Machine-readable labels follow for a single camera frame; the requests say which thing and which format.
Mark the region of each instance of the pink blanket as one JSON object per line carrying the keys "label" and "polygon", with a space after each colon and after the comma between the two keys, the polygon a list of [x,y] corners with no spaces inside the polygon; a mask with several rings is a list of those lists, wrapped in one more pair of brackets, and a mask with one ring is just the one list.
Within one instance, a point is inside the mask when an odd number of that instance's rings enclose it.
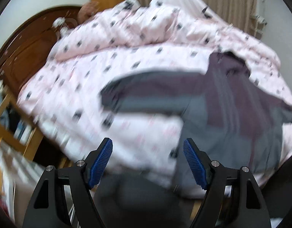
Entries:
{"label": "pink blanket", "polygon": [[[271,48],[225,22],[193,18],[164,4],[137,11],[108,9],[75,28],[23,87],[18,104],[38,117],[43,132],[72,160],[84,158],[110,137],[108,170],[146,170],[148,178],[168,186],[175,168],[169,154],[178,143],[182,121],[118,114],[103,125],[107,114],[98,93],[112,79],[140,71],[206,73],[213,51],[232,51],[245,59],[251,82],[292,104],[292,94],[278,72],[280,60]],[[292,124],[283,126],[281,163],[291,154]],[[259,184],[271,174],[258,176]]]}

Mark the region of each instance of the screw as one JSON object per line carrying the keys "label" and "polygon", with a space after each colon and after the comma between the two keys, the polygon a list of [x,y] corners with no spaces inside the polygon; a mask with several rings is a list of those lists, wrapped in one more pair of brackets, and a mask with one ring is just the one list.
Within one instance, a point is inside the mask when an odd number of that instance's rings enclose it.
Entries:
{"label": "screw", "polygon": [[218,167],[220,165],[220,163],[218,161],[214,160],[214,161],[211,162],[211,165],[215,166],[215,167]]}
{"label": "screw", "polygon": [[79,160],[76,162],[77,166],[83,166],[84,164],[85,164],[85,161],[83,161],[83,160]]}
{"label": "screw", "polygon": [[46,171],[51,171],[51,170],[53,170],[53,165],[48,165],[48,166],[46,167]]}
{"label": "screw", "polygon": [[243,167],[242,167],[242,170],[243,170],[244,172],[249,172],[249,168],[246,167],[246,166],[243,166]]}

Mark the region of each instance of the blue gripper pad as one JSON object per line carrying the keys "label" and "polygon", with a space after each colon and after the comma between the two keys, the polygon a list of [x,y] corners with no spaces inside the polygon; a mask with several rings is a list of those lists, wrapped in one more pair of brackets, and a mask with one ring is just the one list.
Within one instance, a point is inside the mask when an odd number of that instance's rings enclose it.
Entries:
{"label": "blue gripper pad", "polygon": [[185,158],[189,164],[189,167],[191,169],[191,172],[194,175],[195,181],[198,185],[202,187],[202,189],[207,189],[207,181],[206,181],[206,173],[205,169],[198,158],[197,154],[193,150],[191,144],[186,139],[184,141],[183,145],[183,153],[185,155]]}
{"label": "blue gripper pad", "polygon": [[91,170],[90,170],[90,180],[88,185],[92,189],[95,185],[99,184],[101,177],[103,176],[104,170],[107,166],[108,160],[112,154],[112,140],[108,140],[99,153],[99,156],[95,160]]}

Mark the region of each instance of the brown wooden headboard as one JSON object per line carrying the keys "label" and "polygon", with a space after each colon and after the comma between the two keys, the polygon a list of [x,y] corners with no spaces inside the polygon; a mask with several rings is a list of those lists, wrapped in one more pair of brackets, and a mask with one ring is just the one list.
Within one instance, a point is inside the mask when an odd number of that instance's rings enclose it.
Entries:
{"label": "brown wooden headboard", "polygon": [[24,22],[0,49],[0,79],[18,96],[22,86],[46,63],[57,41],[52,28],[58,17],[77,19],[80,6],[59,6],[44,10]]}

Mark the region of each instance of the brown stuffed toy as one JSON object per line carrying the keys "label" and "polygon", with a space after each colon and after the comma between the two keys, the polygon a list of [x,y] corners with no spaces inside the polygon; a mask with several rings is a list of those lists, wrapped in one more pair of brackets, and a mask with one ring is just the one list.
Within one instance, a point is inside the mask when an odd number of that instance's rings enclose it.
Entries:
{"label": "brown stuffed toy", "polygon": [[90,18],[92,18],[98,11],[98,2],[92,1],[86,3],[82,6],[80,11],[77,14],[77,22],[78,24],[83,24]]}

